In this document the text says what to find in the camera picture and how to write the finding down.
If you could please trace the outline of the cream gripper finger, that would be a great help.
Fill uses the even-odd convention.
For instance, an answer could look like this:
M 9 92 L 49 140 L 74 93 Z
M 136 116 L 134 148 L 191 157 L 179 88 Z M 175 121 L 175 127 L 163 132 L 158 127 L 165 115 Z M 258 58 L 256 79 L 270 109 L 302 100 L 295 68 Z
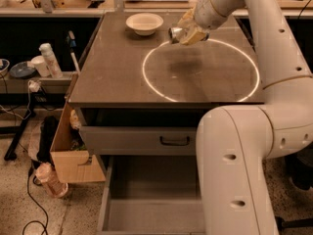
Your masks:
M 179 20 L 178 24 L 181 28 L 191 28 L 194 27 L 195 21 L 194 21 L 194 9 L 189 9 Z
M 183 29 L 179 42 L 182 45 L 193 45 L 208 38 L 209 33 L 198 28 Z

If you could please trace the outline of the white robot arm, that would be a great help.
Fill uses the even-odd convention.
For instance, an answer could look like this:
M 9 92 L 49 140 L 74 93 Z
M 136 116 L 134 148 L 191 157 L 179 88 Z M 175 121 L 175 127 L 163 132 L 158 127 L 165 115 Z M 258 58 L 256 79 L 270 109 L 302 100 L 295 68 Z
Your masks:
M 179 26 L 187 45 L 248 11 L 264 102 L 206 113 L 196 152 L 206 235 L 279 235 L 262 162 L 313 140 L 313 76 L 277 0 L 199 0 Z

